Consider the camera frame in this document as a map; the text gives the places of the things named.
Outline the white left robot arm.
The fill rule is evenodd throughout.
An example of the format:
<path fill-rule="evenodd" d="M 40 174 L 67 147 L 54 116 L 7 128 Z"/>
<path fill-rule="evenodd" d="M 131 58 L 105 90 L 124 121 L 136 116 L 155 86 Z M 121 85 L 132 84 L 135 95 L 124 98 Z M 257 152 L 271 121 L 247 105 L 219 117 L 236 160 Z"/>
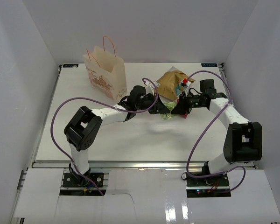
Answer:
<path fill-rule="evenodd" d="M 146 88 L 139 85 L 131 90 L 130 95 L 123 97 L 115 105 L 115 109 L 91 110 L 86 106 L 79 108 L 64 129 L 73 159 L 69 169 L 73 175 L 73 181 L 78 186 L 85 186 L 89 182 L 90 167 L 86 156 L 99 129 L 115 122 L 128 121 L 140 110 L 148 111 L 150 114 L 170 113 L 159 96 L 147 93 Z"/>

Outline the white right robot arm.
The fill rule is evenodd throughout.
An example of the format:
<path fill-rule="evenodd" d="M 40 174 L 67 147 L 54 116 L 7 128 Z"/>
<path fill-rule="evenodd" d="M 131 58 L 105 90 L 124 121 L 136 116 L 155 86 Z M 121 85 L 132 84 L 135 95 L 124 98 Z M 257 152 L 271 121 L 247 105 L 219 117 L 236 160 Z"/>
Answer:
<path fill-rule="evenodd" d="M 171 114 L 186 115 L 194 108 L 207 108 L 226 128 L 223 152 L 205 162 L 202 168 L 202 182 L 212 186 L 218 181 L 218 175 L 231 171 L 238 164 L 261 160 L 262 125 L 243 117 L 224 93 L 217 92 L 212 79 L 200 81 L 200 91 L 197 95 L 182 92 Z"/>

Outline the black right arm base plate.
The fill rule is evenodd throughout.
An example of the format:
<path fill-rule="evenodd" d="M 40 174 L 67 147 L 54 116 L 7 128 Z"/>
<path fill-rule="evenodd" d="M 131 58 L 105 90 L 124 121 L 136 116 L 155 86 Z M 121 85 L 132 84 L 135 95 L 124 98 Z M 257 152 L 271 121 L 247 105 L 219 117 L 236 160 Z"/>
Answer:
<path fill-rule="evenodd" d="M 181 179 L 186 183 L 187 198 L 231 197 L 227 174 L 203 179 L 184 172 Z"/>

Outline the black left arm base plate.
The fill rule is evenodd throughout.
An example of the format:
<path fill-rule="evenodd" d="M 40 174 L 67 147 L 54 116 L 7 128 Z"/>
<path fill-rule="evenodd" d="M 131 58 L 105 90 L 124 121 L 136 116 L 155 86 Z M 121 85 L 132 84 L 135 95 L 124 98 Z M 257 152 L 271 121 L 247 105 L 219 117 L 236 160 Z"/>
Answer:
<path fill-rule="evenodd" d="M 104 185 L 104 173 L 90 173 L 88 176 L 99 188 L 102 188 Z M 61 184 L 61 189 L 65 190 L 74 190 L 74 189 L 94 189 L 97 188 L 89 180 L 84 179 L 83 177 L 75 178 L 70 172 L 64 173 L 63 181 Z"/>

